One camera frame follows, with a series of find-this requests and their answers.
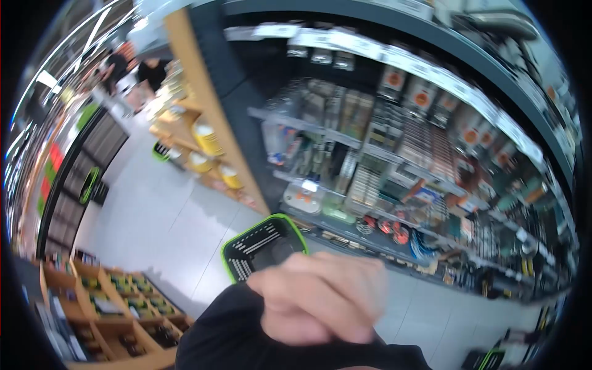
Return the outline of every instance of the green shopping basket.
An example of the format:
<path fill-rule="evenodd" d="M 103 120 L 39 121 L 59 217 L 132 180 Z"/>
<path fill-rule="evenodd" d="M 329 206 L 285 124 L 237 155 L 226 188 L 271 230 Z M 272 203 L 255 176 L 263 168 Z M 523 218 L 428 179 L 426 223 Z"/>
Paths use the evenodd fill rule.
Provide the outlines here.
<path fill-rule="evenodd" d="M 254 271 L 279 265 L 294 252 L 307 255 L 306 242 L 288 216 L 276 213 L 227 241 L 220 255 L 236 283 L 246 281 Z"/>

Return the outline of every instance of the gray tile floor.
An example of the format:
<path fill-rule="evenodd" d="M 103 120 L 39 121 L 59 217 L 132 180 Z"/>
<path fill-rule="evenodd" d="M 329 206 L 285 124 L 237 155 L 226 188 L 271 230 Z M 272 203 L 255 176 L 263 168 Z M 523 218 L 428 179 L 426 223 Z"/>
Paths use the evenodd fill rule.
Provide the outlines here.
<path fill-rule="evenodd" d="M 105 265 L 145 271 L 170 299 L 198 317 L 230 285 L 220 247 L 262 217 L 187 173 L 153 159 L 156 141 L 142 117 L 128 123 L 132 137 L 124 159 L 108 169 L 111 185 L 85 245 Z M 309 242 L 312 252 L 328 250 Z M 459 369 L 472 348 L 490 348 L 508 327 L 532 330 L 539 307 L 452 291 L 396 272 L 375 328 L 387 343 L 420 346 L 435 370 Z M 526 348 L 508 348 L 505 362 Z"/>

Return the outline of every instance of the price label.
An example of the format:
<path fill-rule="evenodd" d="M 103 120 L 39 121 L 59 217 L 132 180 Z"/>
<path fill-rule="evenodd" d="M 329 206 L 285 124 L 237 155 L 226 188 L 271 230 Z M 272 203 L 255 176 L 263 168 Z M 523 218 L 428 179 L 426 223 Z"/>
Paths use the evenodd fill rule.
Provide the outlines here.
<path fill-rule="evenodd" d="M 259 41 L 261 36 L 255 36 L 255 27 L 228 27 L 224 29 L 224 36 L 227 41 Z"/>
<path fill-rule="evenodd" d="M 291 38 L 296 36 L 299 25 L 295 24 L 260 24 L 253 32 L 254 36 L 264 38 Z"/>
<path fill-rule="evenodd" d="M 386 150 L 382 150 L 377 146 L 374 146 L 372 144 L 366 144 L 364 145 L 364 152 L 366 154 L 369 154 L 373 157 L 382 159 L 382 160 L 386 160 L 389 163 L 392 163 L 394 165 L 400 165 L 401 163 L 403 163 L 403 158 L 397 156 L 394 153 L 391 152 L 387 152 Z"/>
<path fill-rule="evenodd" d="M 410 56 L 409 58 L 409 73 L 412 73 L 418 77 L 423 78 L 424 80 L 432 81 L 434 80 L 434 66 L 430 63 L 425 62 L 422 59 L 419 59 L 414 56 Z"/>
<path fill-rule="evenodd" d="M 499 115 L 499 109 L 489 100 L 487 96 L 483 93 L 483 91 L 472 88 L 468 95 L 467 102 L 472 105 L 473 108 L 476 109 L 483 118 L 485 118 L 489 123 L 495 124 L 496 119 Z"/>
<path fill-rule="evenodd" d="M 519 151 L 526 154 L 536 164 L 543 163 L 543 152 L 541 149 L 522 131 L 518 123 L 508 113 L 500 111 L 496 126 L 516 143 Z"/>
<path fill-rule="evenodd" d="M 425 21 L 430 21 L 434 10 L 428 4 L 416 0 L 371 0 L 373 3 L 383 5 L 398 11 L 413 15 Z"/>
<path fill-rule="evenodd" d="M 330 43 L 344 52 L 351 52 L 377 61 L 382 59 L 383 45 L 369 38 L 332 30 Z"/>
<path fill-rule="evenodd" d="M 407 50 L 387 45 L 383 50 L 382 62 L 405 71 L 411 69 L 412 55 Z"/>
<path fill-rule="evenodd" d="M 440 88 L 448 91 L 460 100 L 471 103 L 469 97 L 471 96 L 472 88 L 468 83 L 456 77 L 449 71 L 441 67 L 433 67 L 432 69 L 433 82 Z"/>
<path fill-rule="evenodd" d="M 318 47 L 327 50 L 337 50 L 330 44 L 330 31 L 301 28 L 300 31 L 288 41 L 289 45 Z"/>
<path fill-rule="evenodd" d="M 519 80 L 518 84 L 540 112 L 547 109 L 547 101 L 543 96 L 543 92 L 537 86 L 526 78 Z"/>

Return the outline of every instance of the black sleeve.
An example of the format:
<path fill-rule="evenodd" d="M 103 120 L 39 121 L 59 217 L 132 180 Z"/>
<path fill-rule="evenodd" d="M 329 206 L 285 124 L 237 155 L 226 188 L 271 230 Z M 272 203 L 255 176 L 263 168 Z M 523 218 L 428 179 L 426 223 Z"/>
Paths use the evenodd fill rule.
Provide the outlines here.
<path fill-rule="evenodd" d="M 428 370 L 417 346 L 357 345 L 334 340 L 289 347 L 261 329 L 263 298 L 246 284 L 224 290 L 195 321 L 177 348 L 177 370 L 335 370 L 372 366 L 383 370 Z"/>

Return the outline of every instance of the wooden shelf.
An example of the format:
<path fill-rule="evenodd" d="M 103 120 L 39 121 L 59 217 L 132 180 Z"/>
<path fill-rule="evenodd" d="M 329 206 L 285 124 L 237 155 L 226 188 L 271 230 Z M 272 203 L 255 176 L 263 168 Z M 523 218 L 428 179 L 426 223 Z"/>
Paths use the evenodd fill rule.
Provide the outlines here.
<path fill-rule="evenodd" d="M 193 319 L 184 314 L 166 297 L 164 297 L 146 277 L 138 272 L 128 273 L 119 269 L 105 269 L 99 266 L 89 266 L 74 258 L 70 259 L 73 274 L 55 271 L 50 266 L 40 264 L 41 292 L 46 305 L 50 306 L 50 294 L 55 296 L 65 314 L 65 320 L 70 324 L 74 332 L 81 328 L 90 328 L 94 339 L 99 344 L 102 353 L 108 358 L 108 362 L 67 362 L 71 370 L 111 370 L 111 369 L 163 369 L 175 363 L 176 348 L 164 349 L 145 330 L 152 326 L 164 326 L 175 336 L 181 337 L 183 332 L 176 325 L 191 325 Z M 134 293 L 120 293 L 115 289 L 109 274 L 125 276 L 134 289 Z M 139 291 L 132 278 L 143 278 L 152 292 L 144 295 Z M 101 289 L 85 288 L 82 278 L 94 278 L 101 284 Z M 72 298 L 72 292 L 76 294 L 76 300 Z M 101 292 L 115 304 L 123 316 L 101 317 L 93 308 L 90 294 Z M 147 302 L 147 308 L 153 317 L 135 318 L 125 301 L 128 297 Z M 162 298 L 165 304 L 173 308 L 173 314 L 160 314 L 157 307 L 150 303 L 150 298 Z M 121 343 L 122 334 L 133 335 L 135 341 L 144 350 L 145 354 L 132 358 L 126 347 Z"/>

